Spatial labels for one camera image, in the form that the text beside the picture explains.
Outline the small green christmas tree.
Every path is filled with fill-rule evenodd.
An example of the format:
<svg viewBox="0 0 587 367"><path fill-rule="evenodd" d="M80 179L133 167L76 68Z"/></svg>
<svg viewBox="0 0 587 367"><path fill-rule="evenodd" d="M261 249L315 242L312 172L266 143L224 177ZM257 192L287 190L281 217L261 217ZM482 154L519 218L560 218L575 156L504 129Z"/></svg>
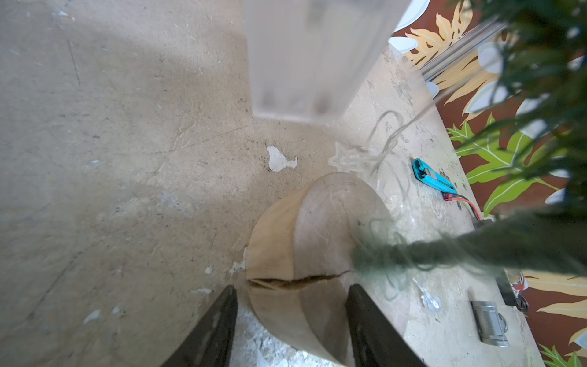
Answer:
<svg viewBox="0 0 587 367"><path fill-rule="evenodd" d="M471 132L452 128L459 151L498 148L509 181L567 171L563 199L517 212L473 232L410 243L373 189L333 173L279 200L249 242L247 279L255 313L294 347L356 366L421 366L369 289L402 291L414 272L463 266L475 273L532 270L586 274L586 4L584 1L474 1L508 26L498 47L498 85L536 106Z"/></svg>

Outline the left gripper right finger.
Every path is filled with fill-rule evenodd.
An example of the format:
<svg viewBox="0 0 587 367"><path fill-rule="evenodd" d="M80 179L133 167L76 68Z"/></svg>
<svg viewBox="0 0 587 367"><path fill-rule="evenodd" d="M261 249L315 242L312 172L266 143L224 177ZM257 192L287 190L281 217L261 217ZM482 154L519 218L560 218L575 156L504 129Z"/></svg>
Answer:
<svg viewBox="0 0 587 367"><path fill-rule="evenodd" d="M425 367L360 284L345 302L356 366Z"/></svg>

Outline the clear string lights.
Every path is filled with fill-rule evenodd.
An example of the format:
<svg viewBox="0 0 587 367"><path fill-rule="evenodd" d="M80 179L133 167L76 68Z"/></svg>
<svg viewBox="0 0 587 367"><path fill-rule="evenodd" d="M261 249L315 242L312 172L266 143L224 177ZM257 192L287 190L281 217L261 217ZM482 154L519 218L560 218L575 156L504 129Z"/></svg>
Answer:
<svg viewBox="0 0 587 367"><path fill-rule="evenodd" d="M400 53L389 44L411 10L410 1L247 1L246 35L252 111L266 119L336 125L367 81L380 56L392 67ZM298 279L338 275L350 269L344 247L373 253L386 244L414 238L417 214L414 158L402 136L415 113L406 77L394 83L397 96L373 124L350 128L336 144L330 164L340 177L368 185L380 198L344 205L333 194L325 203L304 200L293 221L293 269Z"/></svg>

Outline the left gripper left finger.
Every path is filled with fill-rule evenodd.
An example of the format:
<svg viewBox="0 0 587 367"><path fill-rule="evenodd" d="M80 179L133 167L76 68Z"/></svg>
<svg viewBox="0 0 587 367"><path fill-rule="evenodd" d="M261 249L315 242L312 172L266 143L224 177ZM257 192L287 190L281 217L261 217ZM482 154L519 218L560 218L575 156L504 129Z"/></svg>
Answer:
<svg viewBox="0 0 587 367"><path fill-rule="evenodd" d="M229 285L161 366L229 366L237 316L237 292Z"/></svg>

